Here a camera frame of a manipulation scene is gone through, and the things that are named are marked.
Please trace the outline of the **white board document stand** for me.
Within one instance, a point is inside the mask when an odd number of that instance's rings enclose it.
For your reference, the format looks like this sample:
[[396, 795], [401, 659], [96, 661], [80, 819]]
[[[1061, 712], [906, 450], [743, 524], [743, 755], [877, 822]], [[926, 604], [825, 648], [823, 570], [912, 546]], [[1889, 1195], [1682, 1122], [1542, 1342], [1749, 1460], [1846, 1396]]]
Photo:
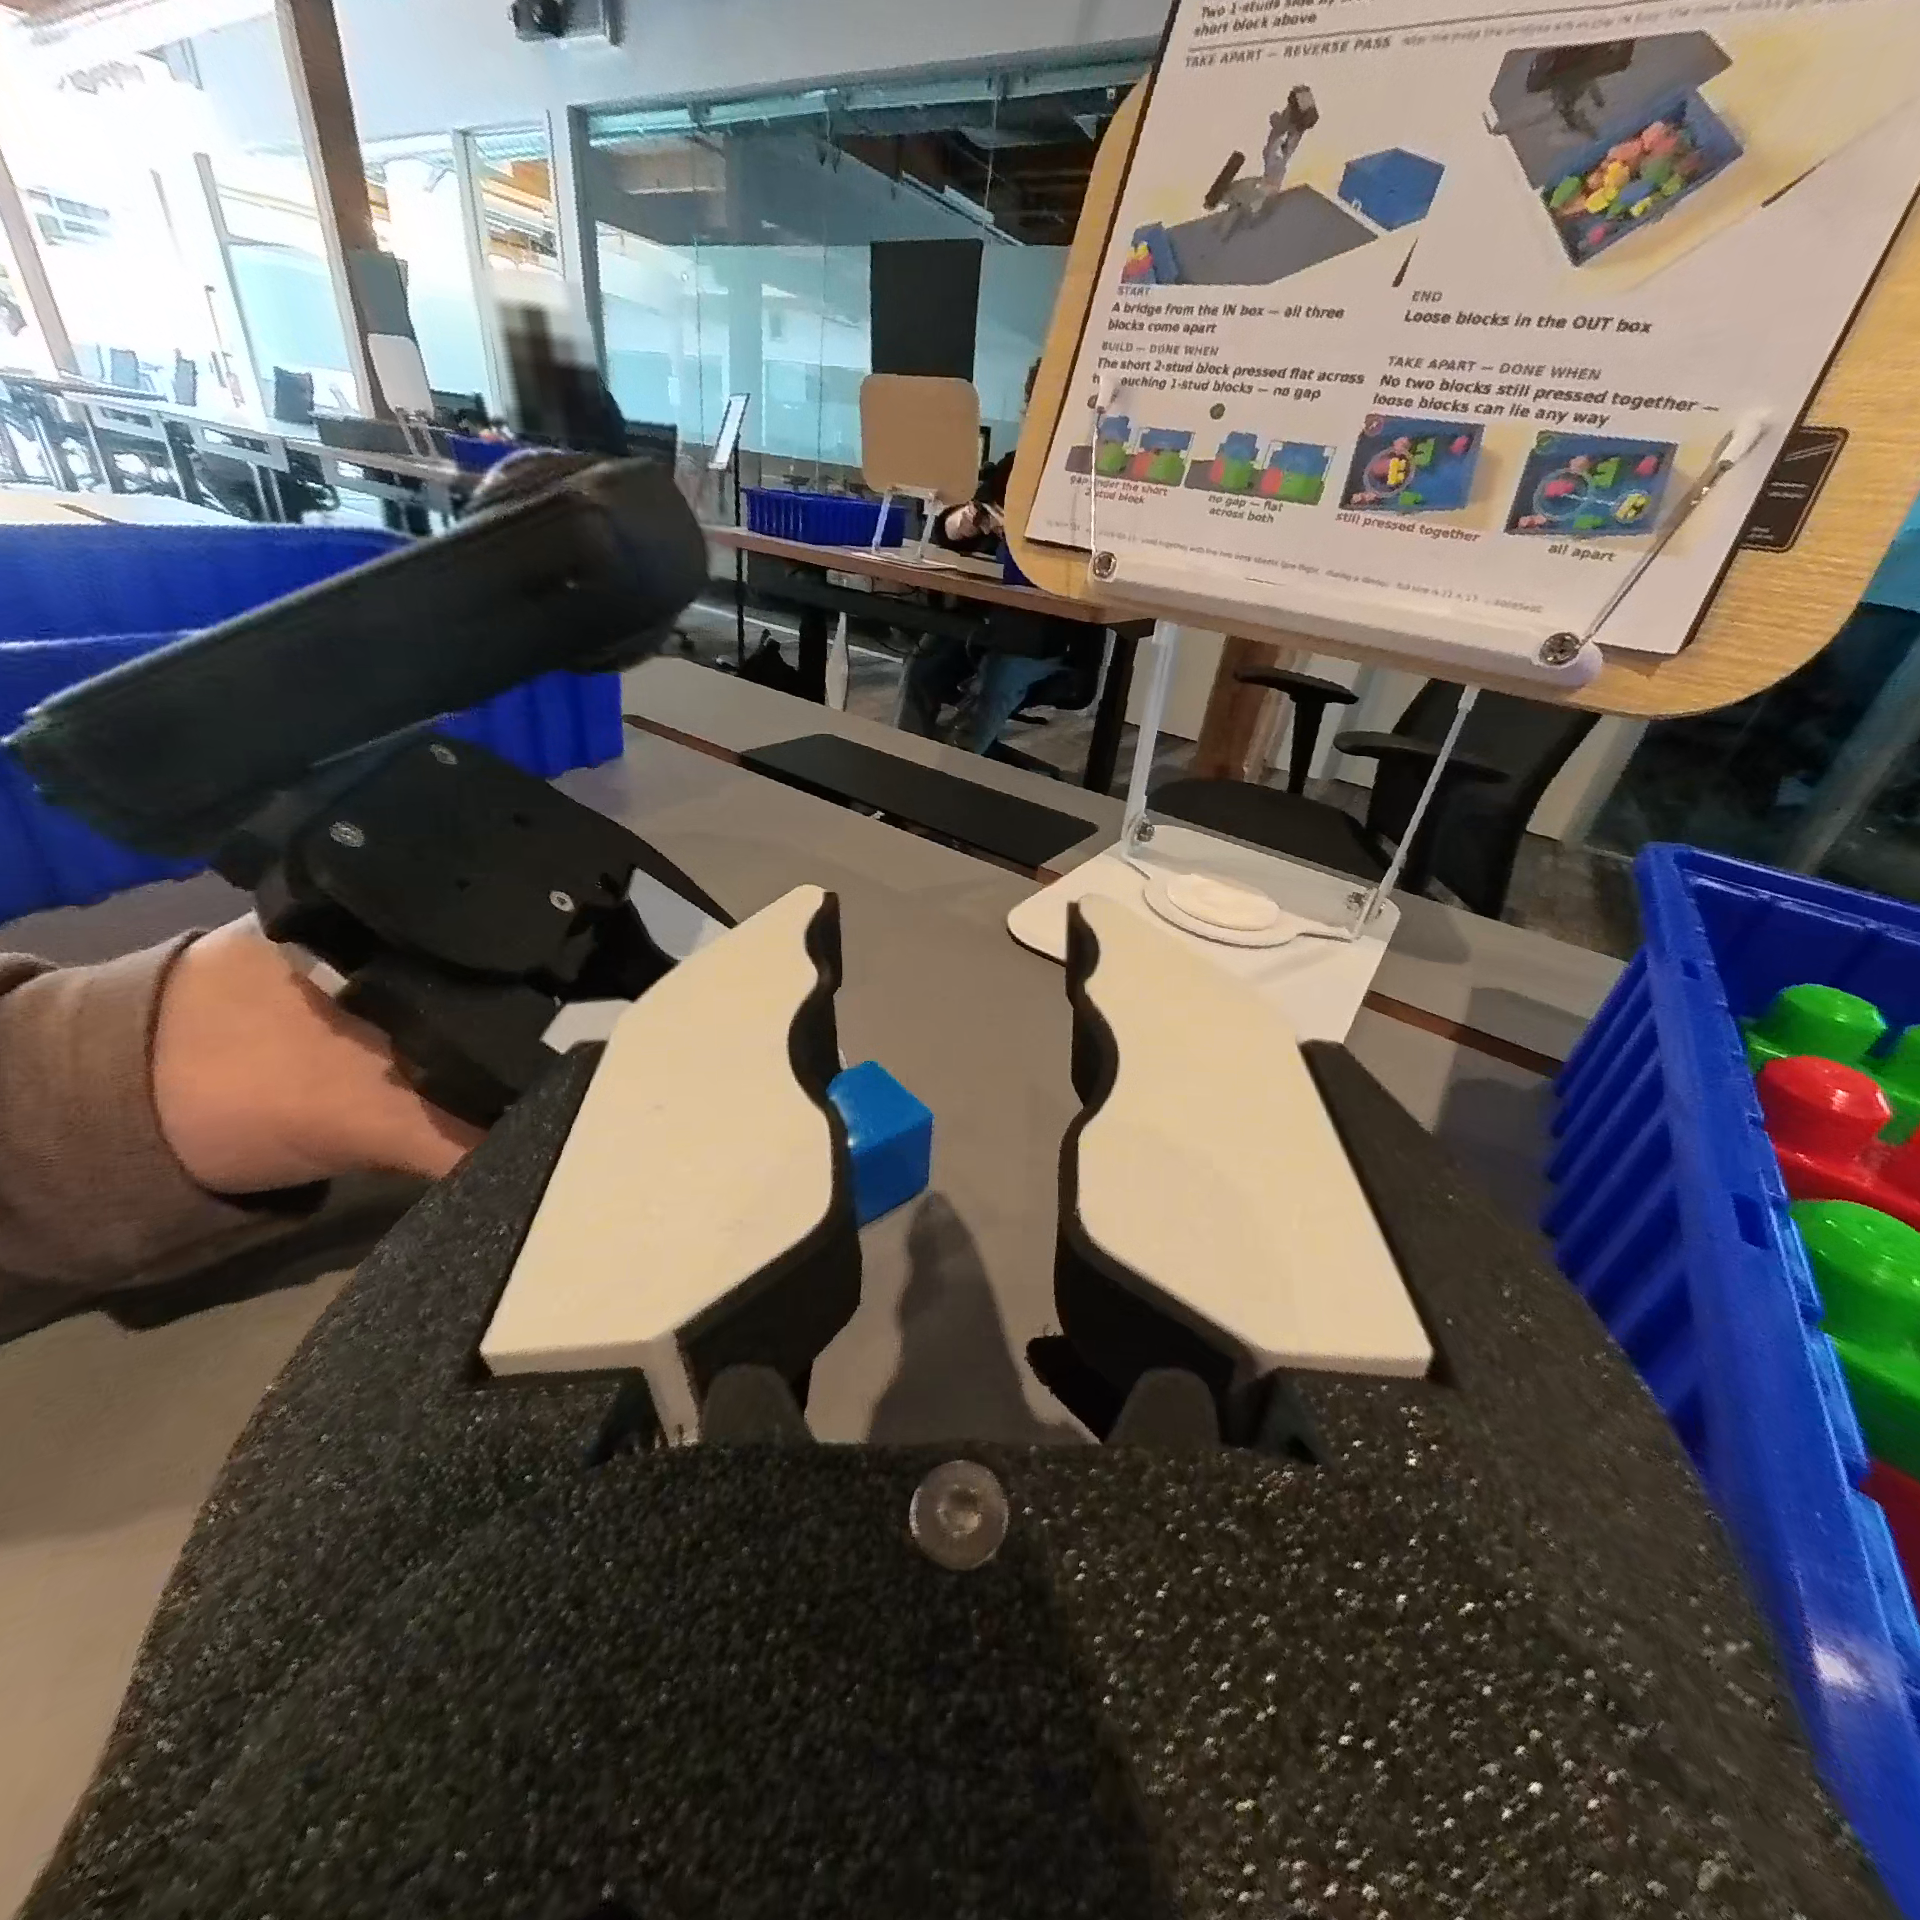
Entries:
[[434, 455], [436, 403], [420, 343], [409, 332], [369, 332], [365, 345], [376, 388], [409, 448]]

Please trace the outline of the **person's left forearm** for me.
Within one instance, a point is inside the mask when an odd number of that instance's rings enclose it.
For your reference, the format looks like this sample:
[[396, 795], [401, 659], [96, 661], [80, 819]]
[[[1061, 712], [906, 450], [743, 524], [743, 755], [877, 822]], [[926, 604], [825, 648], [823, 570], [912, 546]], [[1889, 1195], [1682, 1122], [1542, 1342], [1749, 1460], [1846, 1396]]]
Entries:
[[322, 1213], [331, 1186], [205, 1187], [156, 1117], [162, 997], [203, 939], [89, 966], [2, 957], [2, 1338]]

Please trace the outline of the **green two-stud block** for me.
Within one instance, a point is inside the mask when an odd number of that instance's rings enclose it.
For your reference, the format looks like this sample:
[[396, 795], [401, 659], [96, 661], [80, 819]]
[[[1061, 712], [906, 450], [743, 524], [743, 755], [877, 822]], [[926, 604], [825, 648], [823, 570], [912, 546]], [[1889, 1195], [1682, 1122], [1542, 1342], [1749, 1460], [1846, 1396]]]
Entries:
[[1789, 1211], [1867, 1454], [1918, 1480], [1918, 1231], [1855, 1202]]
[[1873, 1080], [1889, 1108], [1884, 1137], [1906, 1142], [1918, 1122], [1918, 1024], [1891, 1022], [1876, 1002], [1835, 986], [1798, 982], [1740, 1024], [1753, 1075], [1771, 1062], [1813, 1057]]

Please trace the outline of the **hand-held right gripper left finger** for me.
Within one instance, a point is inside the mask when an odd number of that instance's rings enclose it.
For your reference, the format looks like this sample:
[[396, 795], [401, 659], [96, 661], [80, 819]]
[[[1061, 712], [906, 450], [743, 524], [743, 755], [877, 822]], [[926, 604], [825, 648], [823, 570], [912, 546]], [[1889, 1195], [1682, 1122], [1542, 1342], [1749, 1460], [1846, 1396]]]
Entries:
[[692, 1444], [734, 1367], [807, 1396], [857, 1307], [836, 893], [801, 884], [614, 1022], [480, 1338], [496, 1382], [636, 1376]]

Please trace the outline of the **person's left hand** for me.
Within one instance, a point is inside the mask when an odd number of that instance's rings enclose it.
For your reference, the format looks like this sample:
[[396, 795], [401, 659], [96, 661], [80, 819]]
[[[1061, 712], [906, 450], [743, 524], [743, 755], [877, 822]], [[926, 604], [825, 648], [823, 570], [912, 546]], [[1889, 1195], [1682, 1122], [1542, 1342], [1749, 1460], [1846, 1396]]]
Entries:
[[153, 1097], [183, 1175], [225, 1197], [352, 1173], [436, 1180], [487, 1133], [425, 1100], [389, 1037], [322, 995], [254, 915], [173, 962], [156, 999]]

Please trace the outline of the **wooden office desk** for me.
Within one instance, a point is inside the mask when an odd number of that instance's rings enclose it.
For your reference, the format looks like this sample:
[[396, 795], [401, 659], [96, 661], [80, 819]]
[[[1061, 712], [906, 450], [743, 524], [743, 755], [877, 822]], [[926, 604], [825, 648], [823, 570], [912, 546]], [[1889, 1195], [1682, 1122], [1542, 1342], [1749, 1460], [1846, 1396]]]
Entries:
[[1081, 782], [1094, 793], [1108, 793], [1117, 771], [1121, 733], [1130, 708], [1137, 648], [1150, 633], [1152, 621], [1137, 617], [1130, 608], [1084, 599], [1063, 588], [1008, 584], [990, 563], [932, 557], [923, 559], [906, 546], [857, 546], [781, 539], [738, 526], [708, 523], [701, 528], [712, 544], [736, 553], [756, 553], [785, 563], [790, 568], [812, 568], [819, 573], [841, 573], [879, 581], [896, 588], [945, 592], [975, 603], [1012, 608], [1034, 615], [1063, 617], [1090, 626], [1108, 639], [1103, 659], [1101, 688], [1092, 704], [1092, 742], [1083, 764]]

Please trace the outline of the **tan board document stand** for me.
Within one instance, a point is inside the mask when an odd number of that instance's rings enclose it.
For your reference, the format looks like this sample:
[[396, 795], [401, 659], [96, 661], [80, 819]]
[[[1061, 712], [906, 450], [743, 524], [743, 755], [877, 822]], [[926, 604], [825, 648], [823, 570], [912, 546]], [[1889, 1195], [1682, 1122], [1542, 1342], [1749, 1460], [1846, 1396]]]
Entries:
[[917, 557], [941, 508], [972, 501], [981, 466], [977, 388], [966, 377], [870, 372], [857, 385], [863, 481], [925, 508]]

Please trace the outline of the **blue one-stud block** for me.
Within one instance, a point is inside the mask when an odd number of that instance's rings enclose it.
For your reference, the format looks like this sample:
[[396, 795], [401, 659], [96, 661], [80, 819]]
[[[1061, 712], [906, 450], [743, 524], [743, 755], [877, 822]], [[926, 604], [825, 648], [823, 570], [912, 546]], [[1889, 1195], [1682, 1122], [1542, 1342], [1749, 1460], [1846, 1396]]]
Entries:
[[843, 1068], [828, 1097], [847, 1133], [857, 1226], [923, 1197], [934, 1147], [934, 1115], [925, 1102], [876, 1062]]

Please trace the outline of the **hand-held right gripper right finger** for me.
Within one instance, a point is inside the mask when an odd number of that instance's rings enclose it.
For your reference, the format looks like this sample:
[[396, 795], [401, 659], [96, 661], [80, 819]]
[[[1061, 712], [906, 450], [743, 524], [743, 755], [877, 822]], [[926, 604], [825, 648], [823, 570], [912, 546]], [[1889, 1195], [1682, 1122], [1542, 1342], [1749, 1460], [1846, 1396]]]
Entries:
[[1106, 1380], [1421, 1378], [1422, 1322], [1284, 1013], [1115, 899], [1068, 906], [1079, 1111], [1054, 1302]]

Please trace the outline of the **black office chair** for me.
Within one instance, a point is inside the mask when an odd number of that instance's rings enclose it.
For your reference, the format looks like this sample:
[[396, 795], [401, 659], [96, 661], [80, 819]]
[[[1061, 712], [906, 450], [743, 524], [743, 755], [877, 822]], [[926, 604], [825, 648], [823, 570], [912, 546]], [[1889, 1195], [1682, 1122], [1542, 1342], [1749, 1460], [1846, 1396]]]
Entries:
[[1152, 810], [1366, 880], [1384, 877], [1390, 857], [1408, 851], [1404, 893], [1450, 895], [1490, 919], [1506, 904], [1531, 810], [1599, 719], [1571, 706], [1477, 692], [1453, 751], [1440, 766], [1462, 688], [1428, 681], [1391, 730], [1333, 735], [1339, 755], [1375, 764], [1366, 813], [1355, 817], [1308, 797], [1306, 779], [1332, 706], [1357, 702], [1357, 692], [1282, 668], [1248, 668], [1235, 679], [1288, 697], [1295, 742], [1284, 786], [1181, 777], [1150, 795]]

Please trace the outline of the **printed instruction sheet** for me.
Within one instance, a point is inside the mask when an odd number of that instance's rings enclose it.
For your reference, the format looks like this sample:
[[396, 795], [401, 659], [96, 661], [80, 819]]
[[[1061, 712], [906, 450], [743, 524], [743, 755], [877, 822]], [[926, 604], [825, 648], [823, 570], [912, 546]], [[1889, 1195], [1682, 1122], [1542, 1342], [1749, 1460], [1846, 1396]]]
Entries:
[[1916, 192], [1916, 3], [1175, 3], [1030, 539], [1589, 684], [1675, 655]]

